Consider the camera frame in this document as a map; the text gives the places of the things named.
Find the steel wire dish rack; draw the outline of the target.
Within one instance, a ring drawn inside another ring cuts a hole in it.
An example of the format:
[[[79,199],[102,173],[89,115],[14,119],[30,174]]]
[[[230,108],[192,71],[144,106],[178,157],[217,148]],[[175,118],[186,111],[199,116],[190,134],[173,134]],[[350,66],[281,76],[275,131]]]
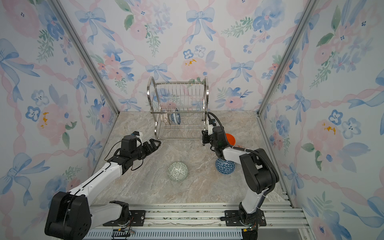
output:
[[[158,140],[199,140],[206,129],[209,103],[209,84],[206,78],[187,82],[156,82],[150,77],[147,84],[150,112],[155,122]],[[180,125],[165,125],[162,114],[178,112]]]

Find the green pattern bowl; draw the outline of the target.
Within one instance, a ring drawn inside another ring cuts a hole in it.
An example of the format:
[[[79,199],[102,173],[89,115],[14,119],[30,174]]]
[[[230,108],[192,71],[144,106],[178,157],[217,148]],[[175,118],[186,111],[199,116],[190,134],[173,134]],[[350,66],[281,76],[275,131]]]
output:
[[[171,181],[183,181],[188,176],[188,167],[182,162],[174,162],[169,166],[167,175]]]

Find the blue floral bowl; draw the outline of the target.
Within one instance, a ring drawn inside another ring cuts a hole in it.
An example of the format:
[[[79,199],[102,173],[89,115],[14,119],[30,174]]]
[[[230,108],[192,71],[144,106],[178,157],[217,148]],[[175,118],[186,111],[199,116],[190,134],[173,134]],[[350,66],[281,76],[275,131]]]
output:
[[[180,125],[181,124],[181,115],[178,112],[173,112],[169,114],[171,125]]]

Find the orange plastic bowl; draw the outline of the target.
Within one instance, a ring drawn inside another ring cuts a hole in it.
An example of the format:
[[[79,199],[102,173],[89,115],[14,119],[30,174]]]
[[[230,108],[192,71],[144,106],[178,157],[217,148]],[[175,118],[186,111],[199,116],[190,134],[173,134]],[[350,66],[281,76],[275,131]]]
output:
[[[226,134],[226,137],[227,137],[229,145],[231,145],[231,146],[235,146],[236,145],[236,139],[235,139],[235,137],[233,135]]]

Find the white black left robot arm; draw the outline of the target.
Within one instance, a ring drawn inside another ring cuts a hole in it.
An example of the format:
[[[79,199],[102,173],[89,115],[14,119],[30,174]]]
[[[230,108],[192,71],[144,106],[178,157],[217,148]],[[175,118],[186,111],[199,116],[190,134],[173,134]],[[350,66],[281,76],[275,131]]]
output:
[[[136,218],[128,203],[114,200],[99,207],[92,203],[114,180],[134,171],[135,161],[143,161],[162,143],[155,139],[144,142],[137,131],[124,136],[119,143],[121,146],[99,171],[68,192],[53,196],[44,229],[47,236],[82,240],[90,230],[108,223],[118,226],[119,231],[130,231]]]

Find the blue geometric pattern bowl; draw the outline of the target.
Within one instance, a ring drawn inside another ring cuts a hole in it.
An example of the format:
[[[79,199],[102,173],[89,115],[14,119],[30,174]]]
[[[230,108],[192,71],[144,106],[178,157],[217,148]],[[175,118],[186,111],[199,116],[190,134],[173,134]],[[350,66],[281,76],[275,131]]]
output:
[[[236,169],[236,165],[234,162],[222,159],[217,159],[215,162],[215,166],[216,169],[224,175],[232,174]]]

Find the maroon white pattern bowl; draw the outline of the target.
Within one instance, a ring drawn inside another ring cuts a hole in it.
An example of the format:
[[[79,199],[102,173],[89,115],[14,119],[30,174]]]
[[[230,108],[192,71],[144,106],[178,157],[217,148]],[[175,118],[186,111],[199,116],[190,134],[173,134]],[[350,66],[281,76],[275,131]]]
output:
[[[172,123],[169,114],[162,114],[162,121],[165,123],[165,125],[171,125]]]

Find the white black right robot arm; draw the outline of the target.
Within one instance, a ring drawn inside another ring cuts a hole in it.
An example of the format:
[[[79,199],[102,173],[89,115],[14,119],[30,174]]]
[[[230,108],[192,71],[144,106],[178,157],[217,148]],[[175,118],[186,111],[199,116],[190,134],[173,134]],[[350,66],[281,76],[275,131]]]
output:
[[[239,205],[238,217],[246,227],[257,226],[262,217],[261,206],[279,182],[279,174],[264,149],[250,150],[229,144],[221,127],[202,131],[202,143],[210,144],[218,158],[241,165],[248,186],[245,198]]]

